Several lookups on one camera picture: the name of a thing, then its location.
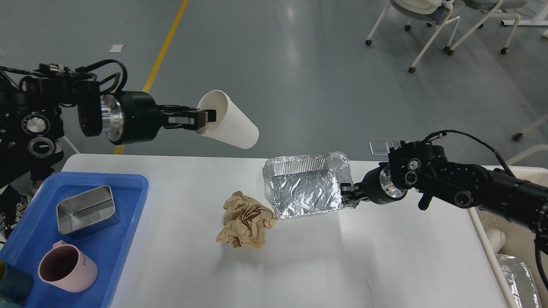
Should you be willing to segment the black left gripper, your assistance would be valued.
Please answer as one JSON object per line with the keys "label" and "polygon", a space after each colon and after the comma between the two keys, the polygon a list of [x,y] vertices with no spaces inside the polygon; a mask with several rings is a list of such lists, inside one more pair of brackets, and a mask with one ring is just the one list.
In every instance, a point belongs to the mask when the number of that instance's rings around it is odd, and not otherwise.
{"label": "black left gripper", "polygon": [[104,134],[114,145],[149,142],[162,127],[197,131],[217,121],[215,110],[159,106],[151,95],[136,91],[94,96],[79,103],[77,113],[84,135]]}

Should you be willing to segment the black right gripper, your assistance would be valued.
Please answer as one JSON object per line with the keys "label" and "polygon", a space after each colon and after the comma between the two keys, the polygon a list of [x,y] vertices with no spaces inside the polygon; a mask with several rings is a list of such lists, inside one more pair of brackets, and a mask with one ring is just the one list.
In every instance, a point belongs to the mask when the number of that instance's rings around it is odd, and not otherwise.
{"label": "black right gripper", "polygon": [[343,205],[358,205],[361,201],[369,200],[375,204],[388,204],[403,200],[408,192],[396,187],[388,165],[379,165],[370,170],[362,183],[341,183],[340,191],[343,193]]}

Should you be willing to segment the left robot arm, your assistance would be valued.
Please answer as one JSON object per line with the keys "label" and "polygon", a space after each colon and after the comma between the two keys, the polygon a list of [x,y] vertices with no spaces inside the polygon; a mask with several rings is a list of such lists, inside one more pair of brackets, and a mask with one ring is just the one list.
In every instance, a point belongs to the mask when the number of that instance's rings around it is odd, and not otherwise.
{"label": "left robot arm", "polygon": [[84,135],[105,134],[114,145],[149,142],[161,128],[198,131],[219,111],[157,105],[145,92],[125,91],[128,72],[115,59],[70,69],[40,64],[36,70],[1,68],[1,243],[31,201],[12,182],[29,173],[35,190],[63,159],[62,108],[77,108]]}

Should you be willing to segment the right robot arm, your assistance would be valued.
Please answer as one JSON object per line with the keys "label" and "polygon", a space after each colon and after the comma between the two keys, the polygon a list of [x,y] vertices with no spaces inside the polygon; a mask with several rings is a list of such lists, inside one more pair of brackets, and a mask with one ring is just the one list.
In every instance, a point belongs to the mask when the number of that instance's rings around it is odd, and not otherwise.
{"label": "right robot arm", "polygon": [[547,253],[547,187],[517,178],[495,148],[463,131],[459,134],[493,152],[500,168],[450,162],[444,148],[434,144],[448,133],[449,129],[440,130],[417,142],[400,141],[389,149],[387,162],[379,163],[362,181],[340,184],[342,200],[388,204],[401,201],[409,190],[416,189],[422,194],[417,205],[421,210],[437,198],[458,208],[476,207],[505,218],[535,234],[536,267],[546,285],[541,255]]}

